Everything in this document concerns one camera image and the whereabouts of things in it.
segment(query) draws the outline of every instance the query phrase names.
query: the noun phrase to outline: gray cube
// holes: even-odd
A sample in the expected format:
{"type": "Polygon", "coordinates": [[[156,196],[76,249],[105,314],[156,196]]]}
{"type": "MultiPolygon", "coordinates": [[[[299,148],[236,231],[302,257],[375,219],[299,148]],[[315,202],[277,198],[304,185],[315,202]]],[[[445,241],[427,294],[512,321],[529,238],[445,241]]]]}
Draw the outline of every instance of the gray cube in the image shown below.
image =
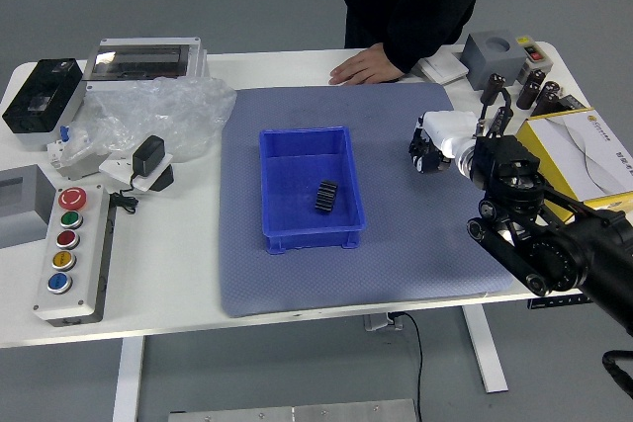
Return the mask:
{"type": "Polygon", "coordinates": [[[38,165],[0,171],[0,249],[44,239],[54,198],[38,165]]]}
{"type": "Polygon", "coordinates": [[[468,35],[460,60],[468,68],[466,77],[475,91],[486,88],[488,78],[496,73],[509,86],[518,77],[526,53],[508,30],[478,32],[468,35]]]}

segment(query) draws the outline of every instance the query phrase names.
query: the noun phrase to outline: power cord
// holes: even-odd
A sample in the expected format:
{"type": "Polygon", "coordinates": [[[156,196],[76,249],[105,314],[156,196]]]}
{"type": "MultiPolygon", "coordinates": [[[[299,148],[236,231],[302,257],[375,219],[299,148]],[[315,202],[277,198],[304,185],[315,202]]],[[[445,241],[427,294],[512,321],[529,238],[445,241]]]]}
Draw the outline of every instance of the power cord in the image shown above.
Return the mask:
{"type": "Polygon", "coordinates": [[[620,388],[633,398],[633,379],[617,366],[617,360],[633,360],[633,351],[607,351],[602,357],[602,365],[620,388]]]}
{"type": "Polygon", "coordinates": [[[112,203],[116,207],[121,207],[128,214],[134,214],[136,212],[136,206],[138,205],[138,200],[135,197],[126,197],[124,193],[131,192],[135,189],[135,186],[132,184],[134,178],[138,176],[138,173],[133,173],[130,177],[130,187],[125,190],[119,190],[119,192],[115,192],[110,195],[112,198],[112,203]]]}
{"type": "Polygon", "coordinates": [[[415,334],[417,335],[417,348],[419,349],[419,368],[417,370],[417,403],[416,403],[415,415],[417,415],[417,422],[422,422],[422,411],[421,411],[421,406],[419,404],[420,404],[420,390],[421,390],[421,381],[422,381],[422,364],[424,362],[424,355],[422,354],[422,342],[419,338],[419,328],[417,327],[417,323],[415,322],[413,317],[410,314],[406,313],[405,311],[392,311],[390,313],[387,313],[387,316],[391,318],[392,320],[395,318],[398,318],[399,316],[406,316],[413,322],[413,326],[415,327],[415,334]]]}

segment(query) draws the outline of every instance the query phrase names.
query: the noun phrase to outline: clear plastic bag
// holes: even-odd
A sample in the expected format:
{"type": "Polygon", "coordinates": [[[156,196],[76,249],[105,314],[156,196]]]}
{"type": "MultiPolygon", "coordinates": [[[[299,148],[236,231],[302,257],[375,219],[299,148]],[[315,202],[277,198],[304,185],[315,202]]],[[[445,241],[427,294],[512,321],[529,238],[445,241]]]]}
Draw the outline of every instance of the clear plastic bag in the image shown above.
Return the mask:
{"type": "Polygon", "coordinates": [[[69,166],[91,155],[132,152],[150,135],[165,141],[174,162],[205,153],[222,131],[237,94],[221,79],[135,81],[125,91],[86,92],[60,157],[69,166]]]}

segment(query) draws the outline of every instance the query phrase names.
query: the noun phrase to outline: black sleeve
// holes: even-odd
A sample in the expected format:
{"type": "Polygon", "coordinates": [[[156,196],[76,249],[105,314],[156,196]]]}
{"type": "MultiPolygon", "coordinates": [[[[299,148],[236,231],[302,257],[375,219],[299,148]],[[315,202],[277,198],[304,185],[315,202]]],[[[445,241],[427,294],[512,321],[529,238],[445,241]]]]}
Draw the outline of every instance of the black sleeve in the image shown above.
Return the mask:
{"type": "Polygon", "coordinates": [[[409,72],[433,55],[468,21],[476,0],[400,0],[389,20],[385,54],[400,71],[409,72]]]}

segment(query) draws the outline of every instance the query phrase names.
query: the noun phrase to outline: person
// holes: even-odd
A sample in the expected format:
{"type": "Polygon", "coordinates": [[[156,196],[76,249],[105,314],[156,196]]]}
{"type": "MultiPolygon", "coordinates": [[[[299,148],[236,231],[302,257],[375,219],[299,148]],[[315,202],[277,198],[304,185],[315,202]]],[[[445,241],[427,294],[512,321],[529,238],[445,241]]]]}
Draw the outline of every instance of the person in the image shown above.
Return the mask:
{"type": "Polygon", "coordinates": [[[366,48],[330,72],[329,84],[397,80],[459,39],[476,0],[344,0],[346,48],[366,48]]]}

